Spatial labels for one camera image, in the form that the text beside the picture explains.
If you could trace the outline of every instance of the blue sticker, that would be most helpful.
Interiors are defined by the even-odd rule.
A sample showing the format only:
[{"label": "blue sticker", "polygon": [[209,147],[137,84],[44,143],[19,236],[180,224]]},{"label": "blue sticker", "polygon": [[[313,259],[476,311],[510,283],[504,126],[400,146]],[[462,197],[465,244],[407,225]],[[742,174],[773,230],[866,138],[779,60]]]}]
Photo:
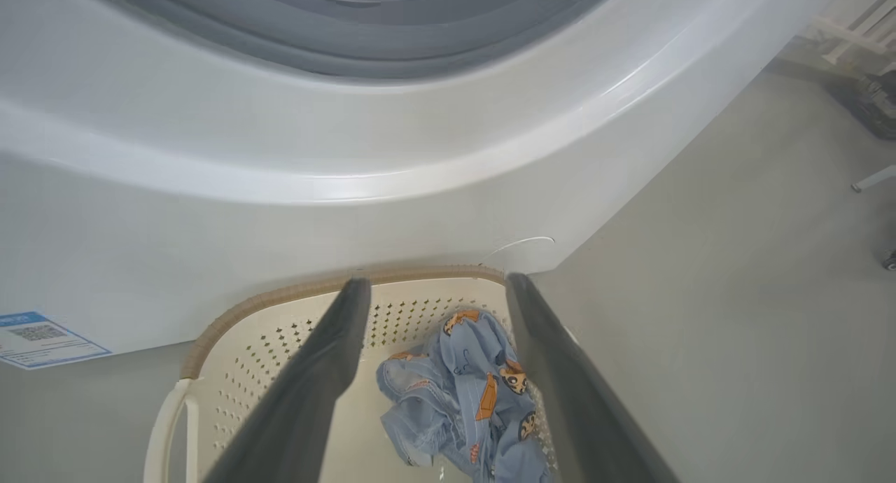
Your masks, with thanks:
[{"label": "blue sticker", "polygon": [[0,360],[19,368],[45,368],[111,353],[36,311],[0,315]]}]

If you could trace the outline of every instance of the washing machine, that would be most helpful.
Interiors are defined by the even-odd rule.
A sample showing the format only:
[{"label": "washing machine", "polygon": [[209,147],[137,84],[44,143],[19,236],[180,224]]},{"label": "washing machine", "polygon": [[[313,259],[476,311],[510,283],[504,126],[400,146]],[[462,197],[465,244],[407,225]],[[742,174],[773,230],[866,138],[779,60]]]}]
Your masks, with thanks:
[{"label": "washing machine", "polygon": [[0,0],[0,314],[77,360],[336,272],[553,269],[828,1]]}]

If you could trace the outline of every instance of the orange cartoon print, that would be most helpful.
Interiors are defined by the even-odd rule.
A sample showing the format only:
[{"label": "orange cartoon print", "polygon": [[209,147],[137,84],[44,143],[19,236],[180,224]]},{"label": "orange cartoon print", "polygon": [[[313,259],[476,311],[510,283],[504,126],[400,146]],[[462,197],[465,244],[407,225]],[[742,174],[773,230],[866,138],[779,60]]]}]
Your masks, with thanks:
[{"label": "orange cartoon print", "polygon": [[476,413],[476,420],[490,419],[492,413],[495,412],[495,403],[498,400],[498,381],[495,375],[489,373],[486,375],[486,390],[482,391],[482,399],[479,400],[479,412]]},{"label": "orange cartoon print", "polygon": [[412,353],[410,353],[410,352],[399,352],[399,353],[397,353],[397,354],[391,356],[391,357],[389,358],[389,360],[403,358],[404,360],[410,361],[410,359],[416,358],[416,356],[417,356],[417,355],[414,355],[414,354],[412,354]]},{"label": "orange cartoon print", "polygon": [[517,395],[521,395],[526,391],[526,387],[529,385],[529,379],[526,378],[526,374],[522,371],[522,367],[519,365],[519,362],[512,361],[511,359],[506,359],[507,367],[501,368],[499,370],[501,374],[501,379],[503,383],[505,383],[513,393]]},{"label": "orange cartoon print", "polygon": [[535,430],[535,412],[526,413],[519,422],[519,441],[525,441]]},{"label": "orange cartoon print", "polygon": [[454,314],[448,321],[445,321],[444,331],[445,334],[451,336],[451,331],[454,329],[454,326],[457,326],[459,323],[463,323],[464,319],[470,319],[471,321],[480,321],[480,312],[479,310],[464,310],[458,311],[458,313]]}]

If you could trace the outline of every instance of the gray floor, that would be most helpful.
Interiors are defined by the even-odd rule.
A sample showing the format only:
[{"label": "gray floor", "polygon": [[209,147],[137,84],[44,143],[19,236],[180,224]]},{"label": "gray floor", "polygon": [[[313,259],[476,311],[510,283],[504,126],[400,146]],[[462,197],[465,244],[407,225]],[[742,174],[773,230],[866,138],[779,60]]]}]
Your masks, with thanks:
[{"label": "gray floor", "polygon": [[682,481],[893,480],[896,179],[849,190],[892,163],[764,74],[538,276]]},{"label": "gray floor", "polygon": [[[189,348],[163,346],[38,371],[0,364],[0,481],[143,481],[153,422]],[[183,435],[171,452],[171,481],[183,481]]]}]

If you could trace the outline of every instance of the white laundry basket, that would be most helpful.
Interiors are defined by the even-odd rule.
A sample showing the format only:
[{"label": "white laundry basket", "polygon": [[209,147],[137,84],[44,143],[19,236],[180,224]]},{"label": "white laundry basket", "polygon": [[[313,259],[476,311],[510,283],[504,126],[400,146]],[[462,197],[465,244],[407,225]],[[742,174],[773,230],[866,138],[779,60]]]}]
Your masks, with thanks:
[{"label": "white laundry basket", "polygon": [[[468,481],[447,461],[407,467],[387,438],[380,416],[391,403],[377,388],[375,369],[394,353],[422,343],[462,307],[489,310],[508,330],[503,276],[480,266],[402,269],[369,276],[370,314],[358,374],[336,403],[320,481]],[[144,483],[167,481],[177,417],[188,410],[186,481],[202,481],[265,394],[282,365],[302,346],[348,276],[289,286],[240,302],[193,344],[182,379],[165,400],[150,437]],[[538,440],[556,470],[540,394]]]}]

